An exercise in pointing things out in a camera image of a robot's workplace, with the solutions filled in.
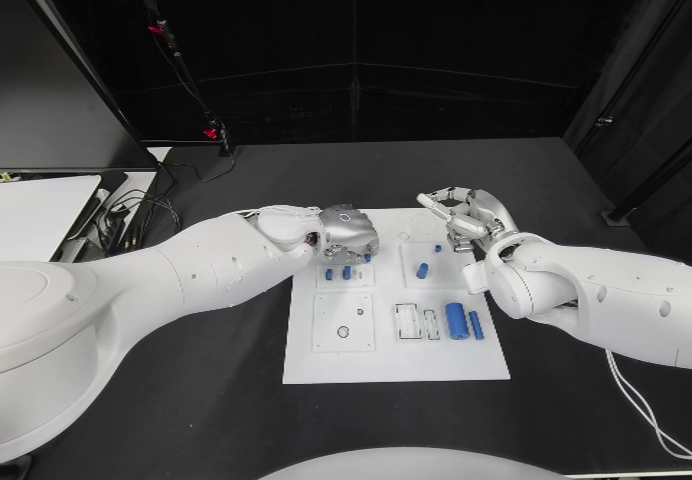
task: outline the computer screen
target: computer screen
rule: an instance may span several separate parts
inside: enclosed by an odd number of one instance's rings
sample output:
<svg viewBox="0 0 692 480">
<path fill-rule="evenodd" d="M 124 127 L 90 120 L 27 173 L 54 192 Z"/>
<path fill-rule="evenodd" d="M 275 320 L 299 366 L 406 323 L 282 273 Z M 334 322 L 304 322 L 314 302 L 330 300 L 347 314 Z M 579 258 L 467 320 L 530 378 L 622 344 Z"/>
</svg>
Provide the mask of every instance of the computer screen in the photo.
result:
<svg viewBox="0 0 692 480">
<path fill-rule="evenodd" d="M 28 1 L 0 2 L 0 172 L 152 170 L 135 132 Z"/>
</svg>

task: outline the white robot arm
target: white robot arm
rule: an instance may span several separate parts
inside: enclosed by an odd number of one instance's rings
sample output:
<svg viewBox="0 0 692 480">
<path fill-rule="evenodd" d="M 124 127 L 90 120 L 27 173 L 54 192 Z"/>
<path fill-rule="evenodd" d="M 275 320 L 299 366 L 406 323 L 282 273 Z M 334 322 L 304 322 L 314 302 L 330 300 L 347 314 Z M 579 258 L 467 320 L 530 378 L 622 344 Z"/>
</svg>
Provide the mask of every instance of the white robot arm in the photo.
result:
<svg viewBox="0 0 692 480">
<path fill-rule="evenodd" d="M 152 330 L 245 302 L 314 255 L 359 263 L 377 247 L 350 205 L 275 206 L 206 220 L 105 260 L 0 262 L 0 462 L 72 424 Z"/>
<path fill-rule="evenodd" d="M 452 208 L 442 201 L 459 202 Z M 465 266 L 468 293 L 490 291 L 511 318 L 553 325 L 638 360 L 692 368 L 692 268 L 663 258 L 566 247 L 519 233 L 483 190 L 418 195 L 445 221 L 454 251 L 475 241 L 483 261 Z"/>
</svg>

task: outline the blue battery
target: blue battery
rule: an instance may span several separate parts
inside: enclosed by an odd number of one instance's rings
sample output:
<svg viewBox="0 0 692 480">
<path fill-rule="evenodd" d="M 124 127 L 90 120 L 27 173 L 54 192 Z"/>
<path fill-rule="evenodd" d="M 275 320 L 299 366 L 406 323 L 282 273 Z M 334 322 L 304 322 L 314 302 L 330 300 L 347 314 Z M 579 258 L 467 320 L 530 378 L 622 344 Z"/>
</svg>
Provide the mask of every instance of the blue battery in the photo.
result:
<svg viewBox="0 0 692 480">
<path fill-rule="evenodd" d="M 418 268 L 418 274 L 416 277 L 422 280 L 425 278 L 425 275 L 428 274 L 428 264 L 421 263 L 421 268 Z"/>
<path fill-rule="evenodd" d="M 468 338 L 468 325 L 465 324 L 464 307 L 459 303 L 448 303 L 444 307 L 447 313 L 447 325 L 452 340 Z"/>
<path fill-rule="evenodd" d="M 472 335 L 475 340 L 483 340 L 483 330 L 480 329 L 478 314 L 475 312 L 468 312 L 468 320 L 471 320 Z"/>
</svg>

